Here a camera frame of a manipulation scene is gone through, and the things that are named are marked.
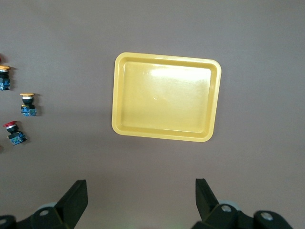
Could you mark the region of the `brown table cover mat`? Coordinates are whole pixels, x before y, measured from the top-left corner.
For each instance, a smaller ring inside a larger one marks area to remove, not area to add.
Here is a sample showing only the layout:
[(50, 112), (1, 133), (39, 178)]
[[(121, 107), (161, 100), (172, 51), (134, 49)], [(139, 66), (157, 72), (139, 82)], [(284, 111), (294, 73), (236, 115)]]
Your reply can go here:
[[(214, 59), (222, 77), (204, 143), (114, 132), (123, 52)], [(253, 215), (305, 229), (305, 1), (0, 0), (0, 215), (24, 219), (86, 179), (75, 229), (190, 229), (195, 180)], [(36, 116), (23, 116), (34, 93)], [(4, 124), (27, 140), (12, 145)]]

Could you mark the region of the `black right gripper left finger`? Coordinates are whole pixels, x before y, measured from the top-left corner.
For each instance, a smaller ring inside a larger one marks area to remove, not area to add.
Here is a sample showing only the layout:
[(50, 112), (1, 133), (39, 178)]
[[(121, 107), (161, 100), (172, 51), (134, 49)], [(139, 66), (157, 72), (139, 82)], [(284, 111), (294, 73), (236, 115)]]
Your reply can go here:
[(77, 180), (58, 202), (40, 206), (21, 229), (74, 229), (88, 205), (86, 180)]

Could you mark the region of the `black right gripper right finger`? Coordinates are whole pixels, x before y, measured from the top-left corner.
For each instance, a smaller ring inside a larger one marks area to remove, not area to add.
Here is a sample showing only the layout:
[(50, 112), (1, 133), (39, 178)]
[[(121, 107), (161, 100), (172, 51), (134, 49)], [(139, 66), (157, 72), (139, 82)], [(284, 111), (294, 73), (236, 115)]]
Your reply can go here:
[(195, 197), (201, 220), (193, 229), (254, 229), (254, 219), (231, 204), (221, 204), (204, 178), (195, 181)]

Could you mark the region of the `yellow plastic tray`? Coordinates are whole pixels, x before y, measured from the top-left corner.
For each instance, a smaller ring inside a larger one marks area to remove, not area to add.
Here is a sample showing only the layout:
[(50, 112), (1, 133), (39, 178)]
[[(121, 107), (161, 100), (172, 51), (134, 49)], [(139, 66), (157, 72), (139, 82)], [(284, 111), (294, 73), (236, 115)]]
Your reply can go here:
[(212, 59), (121, 53), (112, 128), (126, 136), (206, 142), (214, 133), (221, 75)]

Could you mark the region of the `yellow mushroom push button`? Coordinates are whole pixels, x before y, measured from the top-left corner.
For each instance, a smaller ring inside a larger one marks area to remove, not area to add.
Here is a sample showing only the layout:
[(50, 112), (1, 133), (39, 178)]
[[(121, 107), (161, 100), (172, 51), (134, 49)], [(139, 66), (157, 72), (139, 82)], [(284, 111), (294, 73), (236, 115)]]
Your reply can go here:
[(20, 112), (23, 116), (36, 116), (37, 109), (34, 103), (34, 93), (21, 93), (23, 104), (20, 106)]
[(0, 91), (10, 89), (9, 66), (0, 65)]

